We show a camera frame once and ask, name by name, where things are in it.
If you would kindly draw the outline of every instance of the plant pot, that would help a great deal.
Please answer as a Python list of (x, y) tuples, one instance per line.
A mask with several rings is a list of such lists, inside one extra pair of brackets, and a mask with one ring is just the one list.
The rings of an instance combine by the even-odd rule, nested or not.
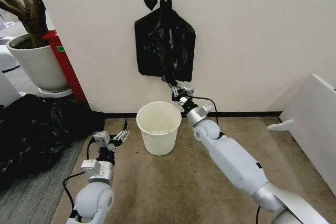
[(10, 40), (6, 46), (19, 62), (31, 81), (48, 92), (60, 92), (69, 89), (61, 67), (50, 46), (33, 49), (16, 49), (13, 46), (26, 40), (29, 34)]

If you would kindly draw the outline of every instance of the black plastic bag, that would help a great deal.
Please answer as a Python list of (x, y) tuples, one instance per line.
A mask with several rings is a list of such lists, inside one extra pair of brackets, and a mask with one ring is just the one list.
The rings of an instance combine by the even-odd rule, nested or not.
[(103, 130), (104, 120), (83, 104), (32, 94), (0, 108), (0, 189), (49, 169), (72, 141)]
[(171, 0), (135, 22), (136, 58), (141, 74), (191, 81), (195, 31), (172, 9)]

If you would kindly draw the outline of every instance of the pile of black bags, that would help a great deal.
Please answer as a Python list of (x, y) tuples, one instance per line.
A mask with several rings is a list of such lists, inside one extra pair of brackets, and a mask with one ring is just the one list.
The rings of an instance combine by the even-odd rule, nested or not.
[(50, 168), (72, 141), (102, 131), (104, 120), (86, 105), (32, 94), (0, 105), (0, 190)]

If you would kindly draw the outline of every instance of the plastic bucket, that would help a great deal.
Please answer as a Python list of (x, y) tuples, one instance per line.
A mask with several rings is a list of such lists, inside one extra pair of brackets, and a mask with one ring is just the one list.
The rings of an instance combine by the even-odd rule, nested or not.
[(157, 156), (171, 152), (181, 119), (180, 111), (170, 103), (151, 102), (143, 106), (136, 122), (147, 151)]

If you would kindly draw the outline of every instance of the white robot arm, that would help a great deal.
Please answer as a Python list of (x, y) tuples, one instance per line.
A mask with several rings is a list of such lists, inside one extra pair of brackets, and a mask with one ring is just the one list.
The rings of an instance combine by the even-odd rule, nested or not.
[(110, 136), (101, 131), (93, 135), (92, 142), (99, 147), (97, 159), (84, 160), (81, 169), (89, 176), (87, 184), (76, 197), (75, 206), (67, 224), (79, 224), (81, 218), (90, 220), (89, 224), (103, 224), (106, 214), (111, 210), (114, 193), (111, 189), (113, 179), (114, 153), (130, 135), (127, 120), (118, 135)]
[(212, 107), (207, 104), (199, 108), (191, 98), (193, 88), (176, 84), (169, 83), (172, 100), (177, 101), (185, 110), (196, 140), (204, 144), (212, 160), (234, 186), (251, 195), (261, 208), (279, 213), (272, 223), (328, 223), (302, 197), (269, 182), (258, 161), (237, 141), (225, 136), (214, 121), (206, 119)]

